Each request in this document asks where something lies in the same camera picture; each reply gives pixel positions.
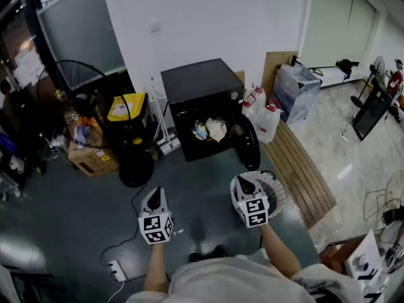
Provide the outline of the black bin yellow lid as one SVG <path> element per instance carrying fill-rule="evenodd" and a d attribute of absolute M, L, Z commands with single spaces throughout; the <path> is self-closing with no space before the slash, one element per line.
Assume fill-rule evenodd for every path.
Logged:
<path fill-rule="evenodd" d="M 148 115 L 147 93 L 128 93 L 114 97 L 107 114 L 107 124 L 113 137 L 129 145 L 140 146 L 146 141 Z M 140 137 L 143 142 L 134 145 L 132 141 Z"/>

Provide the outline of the clear water jug red cap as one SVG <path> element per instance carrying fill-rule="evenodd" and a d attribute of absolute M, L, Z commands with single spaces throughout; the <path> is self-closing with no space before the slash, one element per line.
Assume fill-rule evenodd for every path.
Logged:
<path fill-rule="evenodd" d="M 256 110 L 259 111 L 266 105 L 266 93 L 262 86 L 252 86 L 252 95 L 255 98 L 253 104 L 256 107 Z"/>
<path fill-rule="evenodd" d="M 242 104 L 242 114 L 244 114 L 252 124 L 255 123 L 256 119 L 256 105 L 255 102 L 250 102 L 250 101 L 243 101 Z"/>
<path fill-rule="evenodd" d="M 278 107 L 278 102 L 276 101 L 258 110 L 255 120 L 258 141 L 267 144 L 273 140 L 280 122 L 281 113 L 282 110 Z"/>

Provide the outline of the person's grey sweatshirt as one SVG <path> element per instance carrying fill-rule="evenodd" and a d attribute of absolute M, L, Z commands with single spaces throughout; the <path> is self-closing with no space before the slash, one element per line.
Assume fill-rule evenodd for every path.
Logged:
<path fill-rule="evenodd" d="M 167 293 L 143 291 L 126 303 L 364 303 L 364 295 L 357 281 L 323 264 L 287 278 L 260 249 L 185 264 Z"/>

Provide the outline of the low white bench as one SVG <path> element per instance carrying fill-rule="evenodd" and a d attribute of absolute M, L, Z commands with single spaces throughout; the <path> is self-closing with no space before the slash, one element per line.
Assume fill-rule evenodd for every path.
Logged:
<path fill-rule="evenodd" d="M 364 77 L 364 73 L 357 67 L 352 68 L 349 78 L 347 78 L 347 74 L 345 74 L 340 68 L 321 68 L 312 69 L 311 71 L 316 78 L 321 80 L 321 90 L 331 86 L 361 80 Z"/>

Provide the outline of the large cardboard sheet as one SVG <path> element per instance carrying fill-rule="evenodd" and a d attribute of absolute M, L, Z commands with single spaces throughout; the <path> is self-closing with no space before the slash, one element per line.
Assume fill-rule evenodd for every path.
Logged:
<path fill-rule="evenodd" d="M 298 56 L 298 51 L 267 52 L 264 62 L 264 70 L 261 86 L 266 94 L 266 104 L 270 101 L 273 91 L 276 72 L 282 64 L 290 64 L 294 56 Z"/>

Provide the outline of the cream white clothes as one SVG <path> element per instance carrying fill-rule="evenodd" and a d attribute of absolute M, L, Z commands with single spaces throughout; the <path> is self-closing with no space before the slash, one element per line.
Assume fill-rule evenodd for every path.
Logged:
<path fill-rule="evenodd" d="M 217 143 L 219 143 L 227 133 L 226 122 L 222 119 L 208 118 L 205 127 L 208 130 L 210 137 Z"/>

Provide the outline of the white mug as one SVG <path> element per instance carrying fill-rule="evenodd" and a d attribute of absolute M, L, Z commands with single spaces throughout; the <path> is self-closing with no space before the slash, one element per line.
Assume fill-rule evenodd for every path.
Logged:
<path fill-rule="evenodd" d="M 357 256 L 353 261 L 352 261 L 353 267 L 355 268 L 355 271 L 358 272 L 365 272 L 369 268 L 369 263 L 367 262 L 367 258 L 365 254 L 361 254 L 360 256 Z"/>

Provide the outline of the round black washer door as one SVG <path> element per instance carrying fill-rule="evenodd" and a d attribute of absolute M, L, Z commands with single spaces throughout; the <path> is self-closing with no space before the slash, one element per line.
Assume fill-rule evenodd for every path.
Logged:
<path fill-rule="evenodd" d="M 239 162 L 248 171 L 258 170 L 261 163 L 260 145 L 253 124 L 244 114 L 233 116 L 229 137 Z"/>

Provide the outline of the white sink board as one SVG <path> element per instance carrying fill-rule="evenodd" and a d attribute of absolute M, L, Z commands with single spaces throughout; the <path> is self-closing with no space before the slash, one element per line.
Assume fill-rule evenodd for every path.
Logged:
<path fill-rule="evenodd" d="M 347 273 L 358 281 L 362 293 L 383 293 L 389 283 L 389 276 L 384 272 L 374 232 L 371 230 L 366 235 L 349 239 L 344 245 L 348 248 L 345 260 Z"/>

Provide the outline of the white round laundry basket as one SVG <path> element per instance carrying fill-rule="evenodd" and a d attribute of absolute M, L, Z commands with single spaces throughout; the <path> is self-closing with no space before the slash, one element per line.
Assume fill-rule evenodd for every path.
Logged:
<path fill-rule="evenodd" d="M 264 171 L 250 171 L 250 172 L 244 172 L 239 174 L 242 177 L 252 177 L 256 180 L 258 180 L 263 188 L 263 194 L 267 195 L 268 201 L 270 204 L 269 208 L 269 219 L 273 218 L 276 216 L 282 208 L 285 205 L 286 201 L 286 195 L 285 195 L 285 190 L 280 183 L 278 179 L 276 179 L 275 175 L 273 172 L 269 170 L 264 170 Z M 235 176 L 231 182 L 230 182 L 230 194 L 231 194 L 231 199 L 234 196 L 234 191 L 235 191 Z"/>

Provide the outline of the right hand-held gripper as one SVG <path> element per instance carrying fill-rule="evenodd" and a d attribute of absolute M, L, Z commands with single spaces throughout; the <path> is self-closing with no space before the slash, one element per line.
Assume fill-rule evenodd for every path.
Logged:
<path fill-rule="evenodd" d="M 268 223 L 270 204 L 267 195 L 263 192 L 258 180 L 240 175 L 235 178 L 235 197 L 232 197 L 232 202 L 235 211 L 247 228 L 259 227 Z"/>

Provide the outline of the person's left forearm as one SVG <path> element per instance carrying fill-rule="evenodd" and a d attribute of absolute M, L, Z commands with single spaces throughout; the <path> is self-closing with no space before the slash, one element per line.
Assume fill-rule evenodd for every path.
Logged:
<path fill-rule="evenodd" d="M 143 285 L 144 291 L 167 293 L 167 275 L 165 272 L 164 243 L 151 247 L 151 257 Z"/>

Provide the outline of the black washing machine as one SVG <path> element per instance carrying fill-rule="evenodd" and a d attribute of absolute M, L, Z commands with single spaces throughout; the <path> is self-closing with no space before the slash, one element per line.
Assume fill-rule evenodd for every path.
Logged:
<path fill-rule="evenodd" d="M 185 159 L 190 162 L 209 157 L 232 146 L 230 124 L 242 110 L 244 86 L 222 59 L 201 61 L 161 72 L 170 111 Z M 194 122 L 222 119 L 227 133 L 217 143 L 199 140 Z"/>

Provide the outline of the black flat screen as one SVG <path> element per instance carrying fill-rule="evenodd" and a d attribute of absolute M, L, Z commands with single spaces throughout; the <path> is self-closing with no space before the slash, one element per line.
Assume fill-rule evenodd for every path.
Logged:
<path fill-rule="evenodd" d="M 373 78 L 372 90 L 353 119 L 352 127 L 360 141 L 365 140 L 388 110 L 392 101 L 393 99 L 384 84 Z"/>

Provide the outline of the wooden desk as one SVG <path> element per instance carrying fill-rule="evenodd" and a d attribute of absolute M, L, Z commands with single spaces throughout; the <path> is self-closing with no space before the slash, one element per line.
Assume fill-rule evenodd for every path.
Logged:
<path fill-rule="evenodd" d="M 345 260 L 348 256 L 346 241 L 329 244 L 319 255 L 322 264 L 338 273 L 348 275 Z"/>

